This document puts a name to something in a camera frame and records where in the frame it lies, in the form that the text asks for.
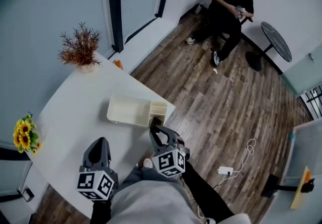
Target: gray pants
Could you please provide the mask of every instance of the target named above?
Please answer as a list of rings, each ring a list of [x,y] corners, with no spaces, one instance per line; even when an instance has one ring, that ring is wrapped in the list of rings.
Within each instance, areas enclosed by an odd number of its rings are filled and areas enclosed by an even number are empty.
[[[180,182],[174,178],[167,178],[156,171],[156,169],[149,169],[149,168],[138,168],[134,167],[131,173],[127,176],[124,182],[120,185],[117,192],[121,191],[122,189],[133,185],[137,182],[143,180],[150,180],[150,181],[163,181],[163,182],[171,182],[175,184],[180,184]]]

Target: wooden floor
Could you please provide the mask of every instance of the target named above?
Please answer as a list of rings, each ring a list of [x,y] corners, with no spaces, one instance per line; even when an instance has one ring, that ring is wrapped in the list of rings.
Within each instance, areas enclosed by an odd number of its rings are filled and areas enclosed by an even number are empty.
[[[211,39],[184,42],[201,20],[186,17],[132,76],[176,106],[166,126],[184,138],[192,165],[212,186],[222,180],[218,167],[238,170],[247,141],[257,140],[240,175],[217,191],[234,213],[245,212],[258,223],[270,203],[260,196],[267,177],[282,175],[292,128],[311,121],[311,116],[266,61],[262,59],[260,73],[248,67],[245,52],[253,49],[244,41],[220,63],[216,74],[210,64]],[[89,220],[49,187],[32,223]]]

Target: black pants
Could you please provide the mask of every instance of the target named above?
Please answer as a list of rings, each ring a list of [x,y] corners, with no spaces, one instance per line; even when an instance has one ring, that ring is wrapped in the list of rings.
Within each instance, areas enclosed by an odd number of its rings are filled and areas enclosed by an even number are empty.
[[[231,51],[236,47],[241,38],[242,27],[239,20],[227,20],[216,16],[210,19],[210,23],[207,24],[202,29],[193,33],[193,38],[196,41],[202,42],[210,36],[214,36],[215,42],[217,42],[217,37],[220,33],[229,34],[229,38],[221,51],[217,52],[220,61],[225,60]]]
[[[219,223],[234,215],[220,195],[199,176],[189,162],[186,162],[186,172],[182,177],[206,218]]]

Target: white table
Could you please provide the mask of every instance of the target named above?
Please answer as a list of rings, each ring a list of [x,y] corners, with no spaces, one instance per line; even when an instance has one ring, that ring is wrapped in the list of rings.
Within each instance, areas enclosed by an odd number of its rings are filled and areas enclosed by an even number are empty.
[[[29,157],[49,184],[70,204],[91,218],[93,203],[76,191],[79,166],[88,146],[107,138],[111,168],[123,182],[144,152],[151,148],[148,129],[112,124],[106,114],[112,94],[164,101],[166,120],[175,107],[104,57],[99,70],[74,71],[49,100],[38,120],[42,148]]]

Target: power adapter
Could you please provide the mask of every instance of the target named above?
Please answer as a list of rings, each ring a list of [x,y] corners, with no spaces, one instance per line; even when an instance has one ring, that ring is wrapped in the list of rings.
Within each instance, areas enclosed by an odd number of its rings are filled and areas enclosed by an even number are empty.
[[[229,168],[229,167],[219,167],[219,169],[217,170],[218,174],[220,175],[231,175],[233,173],[233,168]]]

